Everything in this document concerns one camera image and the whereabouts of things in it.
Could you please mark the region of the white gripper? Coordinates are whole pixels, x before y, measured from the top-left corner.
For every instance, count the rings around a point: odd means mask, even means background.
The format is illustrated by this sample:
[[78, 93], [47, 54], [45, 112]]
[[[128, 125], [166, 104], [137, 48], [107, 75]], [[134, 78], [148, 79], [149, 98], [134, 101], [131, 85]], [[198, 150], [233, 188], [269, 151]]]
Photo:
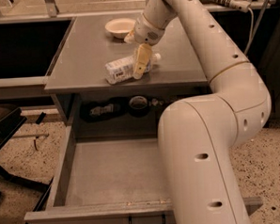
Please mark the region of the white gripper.
[[163, 24], [163, 18], [141, 14], [134, 24], [133, 31], [126, 35], [125, 43], [137, 42], [140, 44], [133, 56], [134, 79], [140, 79], [145, 73], [147, 64], [152, 56], [151, 45], [157, 44], [165, 32]]

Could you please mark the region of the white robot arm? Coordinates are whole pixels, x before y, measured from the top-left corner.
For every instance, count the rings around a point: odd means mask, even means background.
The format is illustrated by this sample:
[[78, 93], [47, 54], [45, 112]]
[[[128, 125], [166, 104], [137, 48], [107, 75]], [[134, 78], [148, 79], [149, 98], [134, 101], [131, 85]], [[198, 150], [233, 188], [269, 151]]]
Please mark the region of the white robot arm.
[[251, 224], [228, 151], [265, 125], [272, 100], [257, 69], [199, 0], [149, 0], [129, 37], [142, 77], [167, 25], [178, 18], [210, 85], [207, 95], [169, 105], [159, 151], [176, 224]]

